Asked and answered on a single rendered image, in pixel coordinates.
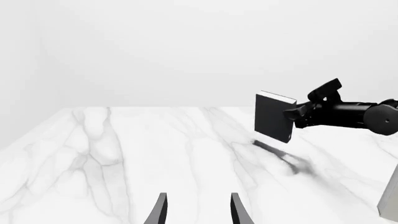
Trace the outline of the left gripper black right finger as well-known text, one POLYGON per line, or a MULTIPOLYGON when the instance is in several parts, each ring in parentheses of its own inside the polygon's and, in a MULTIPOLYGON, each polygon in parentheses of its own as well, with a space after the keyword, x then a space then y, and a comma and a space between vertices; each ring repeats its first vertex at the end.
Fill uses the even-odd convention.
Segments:
POLYGON ((230 210, 233 224, 254 224, 238 193, 231 194, 230 210))

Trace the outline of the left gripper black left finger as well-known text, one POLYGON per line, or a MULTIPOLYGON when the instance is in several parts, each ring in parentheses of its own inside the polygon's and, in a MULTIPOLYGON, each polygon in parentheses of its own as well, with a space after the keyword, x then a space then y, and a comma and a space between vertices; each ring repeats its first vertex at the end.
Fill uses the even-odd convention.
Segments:
POLYGON ((167 218, 167 194, 162 192, 144 224, 165 224, 167 218))

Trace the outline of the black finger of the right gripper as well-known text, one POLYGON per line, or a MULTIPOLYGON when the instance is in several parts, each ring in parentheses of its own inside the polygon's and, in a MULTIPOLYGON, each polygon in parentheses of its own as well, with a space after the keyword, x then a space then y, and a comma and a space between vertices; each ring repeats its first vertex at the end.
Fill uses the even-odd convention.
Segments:
POLYGON ((297 120, 303 119, 306 116, 307 112, 308 112, 307 107, 301 106, 299 108, 284 110, 283 114, 287 119, 289 119, 291 121, 297 121, 297 120))

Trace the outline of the pale grey shelf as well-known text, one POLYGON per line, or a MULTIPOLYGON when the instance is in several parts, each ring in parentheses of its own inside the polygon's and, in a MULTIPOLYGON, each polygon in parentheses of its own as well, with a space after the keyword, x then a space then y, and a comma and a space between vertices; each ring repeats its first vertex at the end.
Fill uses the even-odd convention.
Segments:
POLYGON ((381 196, 377 210, 381 218, 398 223, 398 165, 381 196))

